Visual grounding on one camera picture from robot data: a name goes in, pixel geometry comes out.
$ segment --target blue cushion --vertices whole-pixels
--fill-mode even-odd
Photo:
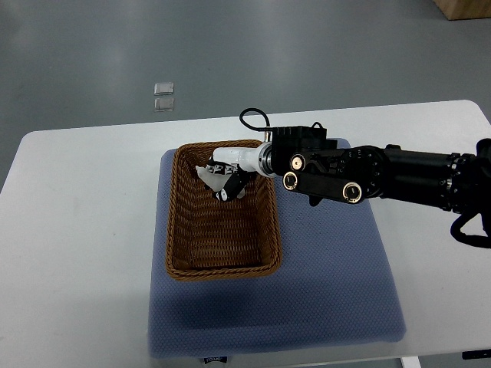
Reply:
[[[348,142],[338,140],[339,147]],[[395,342],[406,331],[370,204],[286,191],[275,180],[283,260],[264,278],[175,281],[166,273],[170,170],[161,161],[150,286],[154,358],[211,357]]]

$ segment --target label tag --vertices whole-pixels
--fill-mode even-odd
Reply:
[[[214,356],[210,358],[205,358],[205,364],[211,363],[211,362],[222,362],[222,363],[227,363],[227,357],[226,356]]]

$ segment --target black cable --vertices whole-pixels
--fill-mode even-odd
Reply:
[[[266,122],[266,127],[256,127],[256,126],[252,126],[250,124],[247,124],[246,121],[244,120],[244,115],[246,115],[247,113],[259,113],[260,115],[262,115],[262,117],[264,117],[264,120]],[[240,119],[240,122],[242,124],[244,124],[245,127],[248,127],[250,130],[254,130],[256,132],[271,132],[272,131],[272,128],[269,126],[269,119],[268,119],[268,116],[266,115],[266,113],[260,109],[256,109],[254,107],[250,107],[249,109],[245,109],[244,111],[242,111],[239,115],[239,119]]]

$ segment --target wicker basket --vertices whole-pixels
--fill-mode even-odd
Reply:
[[[179,281],[272,274],[282,260],[274,182],[257,175],[245,197],[219,202],[195,166],[217,147],[257,147],[257,140],[193,143],[174,155],[167,224],[166,269]]]

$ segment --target white robotic hand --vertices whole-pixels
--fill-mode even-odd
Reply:
[[[196,171],[198,177],[213,189],[215,198],[222,202],[232,201],[246,194],[244,187],[255,173],[266,177],[275,176],[269,168],[270,152],[270,142],[257,148],[217,148],[206,167],[196,166]]]
[[[196,171],[198,173],[198,177],[207,184],[214,192],[221,192],[227,181],[232,176],[230,174],[218,174],[213,173],[206,167],[196,166]],[[237,195],[237,198],[242,198],[246,195],[246,191],[242,189],[240,193]]]

